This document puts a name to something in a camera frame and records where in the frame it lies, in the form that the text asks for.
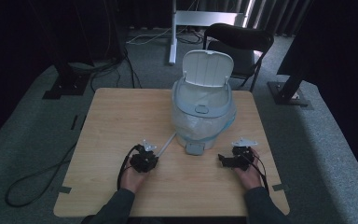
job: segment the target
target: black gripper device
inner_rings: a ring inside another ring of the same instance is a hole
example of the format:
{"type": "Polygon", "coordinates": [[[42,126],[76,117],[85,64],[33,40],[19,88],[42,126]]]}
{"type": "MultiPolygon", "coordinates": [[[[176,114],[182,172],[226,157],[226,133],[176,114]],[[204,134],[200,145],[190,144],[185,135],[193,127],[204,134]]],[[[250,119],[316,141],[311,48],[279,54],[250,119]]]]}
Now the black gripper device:
{"type": "Polygon", "coordinates": [[[226,158],[218,154],[219,160],[222,162],[224,167],[238,167],[243,171],[246,171],[255,160],[250,147],[234,147],[232,148],[232,154],[234,156],[232,158],[226,158]]]}
{"type": "Polygon", "coordinates": [[[130,165],[138,173],[147,173],[156,167],[158,157],[156,157],[153,151],[146,151],[145,147],[139,144],[135,146],[135,150],[137,150],[139,154],[132,155],[130,165]]]}

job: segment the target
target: tape piece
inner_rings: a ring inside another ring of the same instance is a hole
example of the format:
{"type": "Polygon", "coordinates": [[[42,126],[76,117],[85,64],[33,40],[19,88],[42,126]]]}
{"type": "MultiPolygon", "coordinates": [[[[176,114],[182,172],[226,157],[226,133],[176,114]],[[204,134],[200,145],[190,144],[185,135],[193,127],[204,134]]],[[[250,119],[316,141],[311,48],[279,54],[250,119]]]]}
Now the tape piece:
{"type": "Polygon", "coordinates": [[[274,185],[272,186],[272,188],[274,189],[274,191],[279,191],[279,190],[283,190],[283,191],[289,191],[289,186],[285,185],[285,184],[279,184],[279,185],[274,185]]]}
{"type": "Polygon", "coordinates": [[[71,189],[72,189],[72,188],[68,188],[68,187],[61,186],[61,187],[58,189],[58,192],[59,192],[59,193],[69,194],[69,193],[71,192],[71,189]]]}

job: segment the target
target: table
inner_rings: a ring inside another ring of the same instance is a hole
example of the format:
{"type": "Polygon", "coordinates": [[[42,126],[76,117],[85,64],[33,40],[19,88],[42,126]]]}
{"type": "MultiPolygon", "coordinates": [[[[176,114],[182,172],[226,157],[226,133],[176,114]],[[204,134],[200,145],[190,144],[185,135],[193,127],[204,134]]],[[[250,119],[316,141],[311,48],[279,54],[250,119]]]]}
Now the table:
{"type": "MultiPolygon", "coordinates": [[[[241,0],[238,1],[237,5],[241,6],[241,2],[241,0]]],[[[172,0],[172,39],[169,64],[175,64],[176,62],[177,25],[210,26],[214,23],[222,22],[244,27],[245,18],[249,10],[250,8],[248,7],[244,13],[183,11],[176,10],[176,0],[172,0]]]]}
{"type": "MultiPolygon", "coordinates": [[[[231,156],[231,142],[245,137],[258,142],[255,149],[267,170],[272,201],[285,214],[290,209],[253,95],[234,91],[237,117],[218,136],[214,147],[201,156],[187,155],[173,139],[137,193],[132,217],[238,217],[246,216],[244,189],[217,158],[231,156]]],[[[98,89],[54,207],[58,217],[96,214],[116,191],[120,165],[129,150],[146,139],[164,146],[174,133],[171,90],[98,89]]]]}

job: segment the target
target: black sleeve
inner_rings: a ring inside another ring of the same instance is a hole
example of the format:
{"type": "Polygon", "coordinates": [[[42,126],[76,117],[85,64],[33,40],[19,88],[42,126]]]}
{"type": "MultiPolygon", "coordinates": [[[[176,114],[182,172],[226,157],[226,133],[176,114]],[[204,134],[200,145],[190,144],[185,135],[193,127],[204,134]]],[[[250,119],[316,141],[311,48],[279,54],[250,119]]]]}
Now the black sleeve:
{"type": "Polygon", "coordinates": [[[289,219],[272,202],[263,187],[250,189],[245,194],[245,202],[252,224],[286,224],[289,219]]]}
{"type": "Polygon", "coordinates": [[[135,194],[127,189],[120,189],[109,202],[101,208],[89,224],[125,224],[130,215],[135,194]]]}

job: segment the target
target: person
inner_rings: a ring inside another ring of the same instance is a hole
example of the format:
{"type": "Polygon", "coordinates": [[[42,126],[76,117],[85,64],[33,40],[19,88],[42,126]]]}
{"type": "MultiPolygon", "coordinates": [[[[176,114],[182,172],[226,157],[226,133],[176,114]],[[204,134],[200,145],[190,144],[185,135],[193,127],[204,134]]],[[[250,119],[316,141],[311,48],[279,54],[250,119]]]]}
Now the person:
{"type": "MultiPolygon", "coordinates": [[[[255,154],[254,165],[258,164],[258,154],[255,154]]],[[[127,162],[120,189],[116,191],[109,202],[104,205],[97,215],[87,217],[89,224],[125,224],[129,218],[136,192],[147,179],[149,173],[138,173],[127,162]]],[[[248,208],[248,220],[250,224],[287,224],[289,219],[279,210],[270,199],[266,189],[261,185],[260,174],[251,165],[246,171],[234,168],[242,185],[246,189],[244,200],[248,208]]]]}

